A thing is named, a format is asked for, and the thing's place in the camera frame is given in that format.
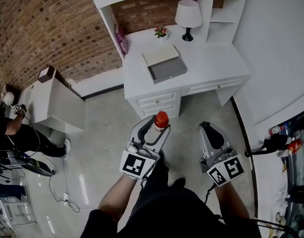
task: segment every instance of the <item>power outlet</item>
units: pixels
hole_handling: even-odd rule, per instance
[[[67,201],[69,201],[69,195],[67,193],[63,194],[63,200],[66,201],[63,203],[64,206],[70,207]]]

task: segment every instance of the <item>lamp base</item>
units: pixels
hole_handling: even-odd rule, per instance
[[[182,39],[186,42],[191,42],[193,40],[193,37],[190,34],[190,27],[186,27],[186,33],[182,36]]]

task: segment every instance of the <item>table lamp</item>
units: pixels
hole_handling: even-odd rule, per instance
[[[186,33],[182,36],[182,39],[191,42],[193,37],[190,34],[190,29],[202,25],[199,4],[194,0],[179,1],[175,22],[180,26],[186,27]]]

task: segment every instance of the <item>potted flower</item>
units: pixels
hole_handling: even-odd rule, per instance
[[[167,28],[164,26],[158,26],[154,30],[156,33],[154,35],[157,35],[157,38],[160,39],[161,42],[166,41],[168,39],[168,34],[166,33]]]

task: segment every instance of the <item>red cap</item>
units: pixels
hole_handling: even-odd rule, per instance
[[[166,112],[164,111],[158,112],[158,114],[155,117],[154,123],[159,128],[165,128],[169,123],[169,119]]]

